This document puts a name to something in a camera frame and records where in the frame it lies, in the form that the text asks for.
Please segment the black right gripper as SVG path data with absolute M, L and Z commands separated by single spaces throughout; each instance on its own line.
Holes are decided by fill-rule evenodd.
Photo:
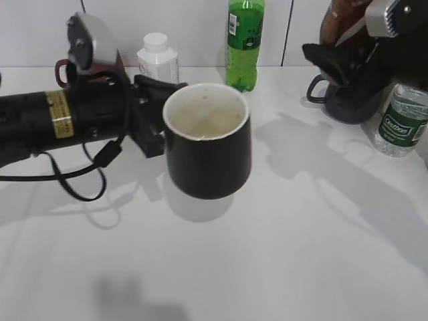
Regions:
M 427 90 L 427 32 L 340 46 L 305 43 L 304 57 L 338 87 L 402 83 Z

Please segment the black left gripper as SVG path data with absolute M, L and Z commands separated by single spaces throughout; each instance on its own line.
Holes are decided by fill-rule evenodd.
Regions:
M 186 82 L 173 84 L 137 74 L 130 80 L 125 72 L 104 70 L 81 76 L 68 87 L 68 106 L 74 135 L 70 146 L 107 140 L 96 156 L 114 158 L 129 136 L 147 158 L 165 152 L 162 111 L 167 99 Z

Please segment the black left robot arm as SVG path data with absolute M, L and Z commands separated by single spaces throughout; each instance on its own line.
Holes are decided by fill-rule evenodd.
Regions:
M 44 151 L 131 136 L 149 156 L 163 153 L 163 107 L 186 83 L 108 70 L 65 88 L 1 97 L 1 166 Z

